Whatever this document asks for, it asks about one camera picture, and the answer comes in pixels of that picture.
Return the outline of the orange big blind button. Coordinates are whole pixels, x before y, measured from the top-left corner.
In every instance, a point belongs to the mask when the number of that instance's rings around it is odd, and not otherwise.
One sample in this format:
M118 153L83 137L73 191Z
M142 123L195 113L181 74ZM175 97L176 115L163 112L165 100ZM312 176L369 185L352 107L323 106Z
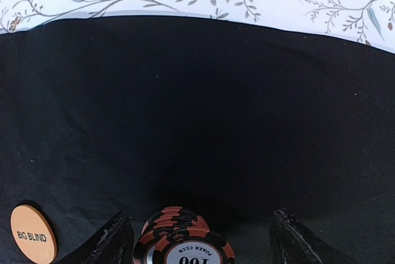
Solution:
M34 207L22 204L13 209L10 227L21 252L33 263L52 263L57 241L45 217Z

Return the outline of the orange black poker chips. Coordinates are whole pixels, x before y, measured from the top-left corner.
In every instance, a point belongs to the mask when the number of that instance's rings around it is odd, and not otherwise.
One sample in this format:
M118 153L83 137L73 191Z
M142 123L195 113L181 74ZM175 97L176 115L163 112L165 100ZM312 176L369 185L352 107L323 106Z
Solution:
M235 253L201 215L180 206L154 212L145 222L133 252L134 263L234 263Z

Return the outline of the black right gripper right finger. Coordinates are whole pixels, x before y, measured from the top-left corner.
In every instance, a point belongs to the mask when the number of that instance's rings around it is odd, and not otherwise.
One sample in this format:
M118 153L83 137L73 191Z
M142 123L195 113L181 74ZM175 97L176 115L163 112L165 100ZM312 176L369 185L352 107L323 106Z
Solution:
M273 263L356 263L321 240L285 208L274 211L268 233Z

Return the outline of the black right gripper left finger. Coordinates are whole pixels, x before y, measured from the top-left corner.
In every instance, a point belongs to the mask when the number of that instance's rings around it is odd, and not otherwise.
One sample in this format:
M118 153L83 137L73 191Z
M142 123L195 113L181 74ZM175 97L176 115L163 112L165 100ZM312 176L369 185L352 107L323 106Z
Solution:
M133 263L134 230L127 212L119 211L79 248L62 258L65 264Z

